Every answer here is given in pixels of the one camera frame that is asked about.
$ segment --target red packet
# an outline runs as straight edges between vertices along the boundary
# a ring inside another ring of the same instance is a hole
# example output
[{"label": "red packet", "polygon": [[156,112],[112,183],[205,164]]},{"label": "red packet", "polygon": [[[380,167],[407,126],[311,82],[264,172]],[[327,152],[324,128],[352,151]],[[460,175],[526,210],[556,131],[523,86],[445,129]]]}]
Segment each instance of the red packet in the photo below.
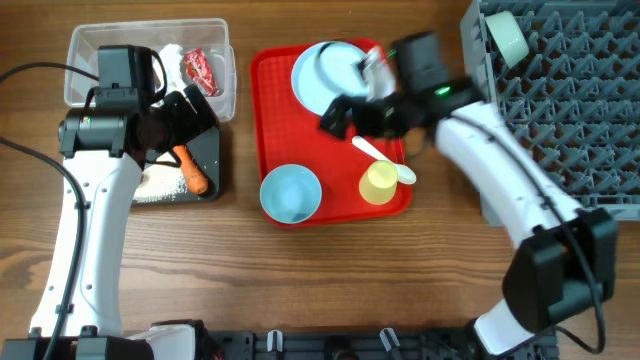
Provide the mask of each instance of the red packet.
[{"label": "red packet", "polygon": [[213,78],[213,72],[202,49],[187,53],[184,56],[184,63],[187,66],[187,74],[193,82],[200,85],[205,95],[213,96],[218,93],[216,79]]}]

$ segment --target yellow cup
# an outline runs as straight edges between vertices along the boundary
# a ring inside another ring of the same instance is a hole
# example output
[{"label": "yellow cup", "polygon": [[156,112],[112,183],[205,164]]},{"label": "yellow cup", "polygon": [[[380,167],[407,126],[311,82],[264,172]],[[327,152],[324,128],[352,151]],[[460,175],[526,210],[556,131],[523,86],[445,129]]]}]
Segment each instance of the yellow cup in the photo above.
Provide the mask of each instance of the yellow cup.
[{"label": "yellow cup", "polygon": [[383,205],[393,199],[398,184],[398,171],[390,161],[379,160],[371,164],[360,178],[360,195],[368,203]]}]

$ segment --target white spoon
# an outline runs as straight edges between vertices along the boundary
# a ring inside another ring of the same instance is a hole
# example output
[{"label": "white spoon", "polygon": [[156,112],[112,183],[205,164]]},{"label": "white spoon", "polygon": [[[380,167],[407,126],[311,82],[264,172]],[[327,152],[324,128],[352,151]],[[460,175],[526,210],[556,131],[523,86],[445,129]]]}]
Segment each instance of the white spoon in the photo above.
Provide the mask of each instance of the white spoon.
[{"label": "white spoon", "polygon": [[[351,139],[351,143],[355,147],[364,151],[366,154],[369,154],[371,157],[373,157],[376,160],[386,160],[393,163],[393,161],[389,160],[386,156],[384,156],[383,153],[378,151],[378,149],[376,149],[373,145],[371,145],[371,143],[369,143],[367,140],[365,140],[361,136],[354,136]],[[413,170],[409,169],[405,165],[400,165],[396,163],[393,163],[393,165],[396,167],[396,171],[398,172],[399,182],[407,185],[415,184],[416,174],[413,172]]]}]

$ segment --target orange carrot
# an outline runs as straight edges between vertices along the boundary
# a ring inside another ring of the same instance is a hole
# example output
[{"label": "orange carrot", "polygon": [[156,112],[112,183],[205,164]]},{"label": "orange carrot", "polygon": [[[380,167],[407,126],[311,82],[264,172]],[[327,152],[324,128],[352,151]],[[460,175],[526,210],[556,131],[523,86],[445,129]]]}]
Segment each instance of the orange carrot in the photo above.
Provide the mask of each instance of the orange carrot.
[{"label": "orange carrot", "polygon": [[193,163],[187,148],[184,145],[179,145],[175,146],[173,151],[178,155],[182,162],[180,169],[182,170],[182,175],[184,175],[184,180],[187,183],[189,191],[196,195],[204,194],[209,188],[209,181],[200,169],[198,169],[196,164]]}]

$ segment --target wood grain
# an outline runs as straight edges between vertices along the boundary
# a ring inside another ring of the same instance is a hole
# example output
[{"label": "wood grain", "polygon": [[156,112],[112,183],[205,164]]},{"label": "wood grain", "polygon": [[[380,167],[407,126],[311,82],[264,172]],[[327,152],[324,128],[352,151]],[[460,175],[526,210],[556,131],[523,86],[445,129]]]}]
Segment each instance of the wood grain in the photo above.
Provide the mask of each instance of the wood grain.
[{"label": "wood grain", "polygon": [[[126,332],[154,321],[200,318],[210,329],[378,329],[463,325],[500,297],[512,256],[503,229],[480,216],[468,180],[434,149],[412,161],[414,200],[403,214],[325,227],[280,230],[258,200],[249,64],[260,50],[323,39],[370,37],[388,45],[437,31],[453,72],[462,71],[459,22],[466,1],[271,2],[31,0],[0,7],[0,69],[66,60],[80,24],[221,17],[238,69],[231,182],[216,202],[133,209],[121,270]],[[0,86],[0,133],[57,154],[67,108],[63,74],[30,70]],[[0,340],[26,335],[48,275],[62,179],[0,148]],[[605,305],[604,359],[640,353],[640,223],[620,225],[616,296]],[[591,313],[568,321],[595,341]],[[564,338],[566,359],[591,359]]]}]

